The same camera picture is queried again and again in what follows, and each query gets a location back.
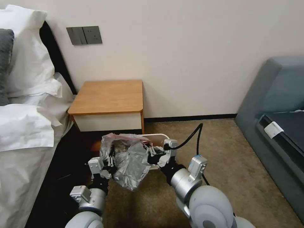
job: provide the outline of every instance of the pillowcase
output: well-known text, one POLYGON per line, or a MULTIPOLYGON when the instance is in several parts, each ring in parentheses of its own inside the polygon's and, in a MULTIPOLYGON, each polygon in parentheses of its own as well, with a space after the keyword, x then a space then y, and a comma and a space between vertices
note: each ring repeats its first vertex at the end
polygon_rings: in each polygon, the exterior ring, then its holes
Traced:
POLYGON ((5 85, 7 71, 10 65, 14 43, 14 32, 10 29, 0 29, 0 106, 9 104, 5 85))
POLYGON ((43 45, 39 29, 46 13, 8 5, 0 10, 0 28, 15 34, 11 70, 7 78, 7 96, 50 93, 58 96, 61 84, 54 79, 54 65, 43 45))

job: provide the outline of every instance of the wall switch panel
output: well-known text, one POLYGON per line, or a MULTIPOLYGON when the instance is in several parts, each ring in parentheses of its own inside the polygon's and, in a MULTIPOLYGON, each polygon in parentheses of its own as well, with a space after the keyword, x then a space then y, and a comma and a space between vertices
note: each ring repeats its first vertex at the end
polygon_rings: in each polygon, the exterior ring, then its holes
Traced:
POLYGON ((82 27, 88 44, 102 44, 98 26, 82 27))
POLYGON ((70 36, 73 45, 87 44, 82 27, 70 27, 70 28, 66 28, 66 30, 70 36))
POLYGON ((73 45, 102 44, 98 26, 66 28, 73 45))

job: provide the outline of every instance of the wooden nightstand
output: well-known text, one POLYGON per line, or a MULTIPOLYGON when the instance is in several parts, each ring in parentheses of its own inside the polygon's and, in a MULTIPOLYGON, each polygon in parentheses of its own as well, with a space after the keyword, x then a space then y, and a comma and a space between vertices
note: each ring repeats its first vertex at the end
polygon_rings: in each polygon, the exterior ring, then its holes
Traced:
POLYGON ((68 113, 80 131, 141 129, 143 124, 141 80, 86 81, 68 113))

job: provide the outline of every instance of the power outlet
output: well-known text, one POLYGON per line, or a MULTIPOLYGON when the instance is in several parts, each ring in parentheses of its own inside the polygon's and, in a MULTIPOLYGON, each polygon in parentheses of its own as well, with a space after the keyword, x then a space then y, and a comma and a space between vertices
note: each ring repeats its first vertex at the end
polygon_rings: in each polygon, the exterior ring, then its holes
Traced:
POLYGON ((98 26, 82 27, 87 44, 102 44, 98 26))

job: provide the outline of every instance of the headboard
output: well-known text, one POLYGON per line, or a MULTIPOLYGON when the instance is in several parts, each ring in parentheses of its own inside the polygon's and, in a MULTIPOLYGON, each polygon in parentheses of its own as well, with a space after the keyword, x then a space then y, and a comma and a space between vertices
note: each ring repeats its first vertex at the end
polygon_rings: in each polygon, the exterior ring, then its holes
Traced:
POLYGON ((50 54, 51 60, 55 67, 55 72, 60 73, 67 82, 67 84, 69 85, 72 93, 77 94, 74 84, 71 80, 70 74, 67 70, 66 64, 64 62, 64 59, 62 57, 61 51, 46 21, 43 23, 43 26, 39 31, 39 35, 43 44, 46 46, 48 53, 50 54))

